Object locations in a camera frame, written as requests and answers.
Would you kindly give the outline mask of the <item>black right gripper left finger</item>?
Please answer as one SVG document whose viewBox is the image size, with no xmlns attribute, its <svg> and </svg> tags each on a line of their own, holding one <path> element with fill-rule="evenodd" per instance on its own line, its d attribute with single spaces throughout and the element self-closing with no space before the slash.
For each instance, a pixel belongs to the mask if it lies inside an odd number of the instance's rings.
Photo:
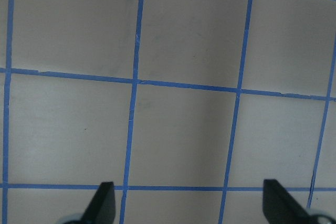
<svg viewBox="0 0 336 224">
<path fill-rule="evenodd" d="M 101 183 L 83 213 L 80 223 L 113 224 L 116 216 L 115 203 L 114 183 Z"/>
</svg>

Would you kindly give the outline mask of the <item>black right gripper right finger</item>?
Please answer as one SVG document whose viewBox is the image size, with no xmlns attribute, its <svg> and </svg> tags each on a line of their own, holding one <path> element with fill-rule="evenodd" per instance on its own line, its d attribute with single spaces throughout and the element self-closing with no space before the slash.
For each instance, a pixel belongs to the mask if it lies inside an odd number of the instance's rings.
<svg viewBox="0 0 336 224">
<path fill-rule="evenodd" d="M 263 214 L 270 224 L 319 223 L 309 215 L 276 179 L 263 182 Z"/>
</svg>

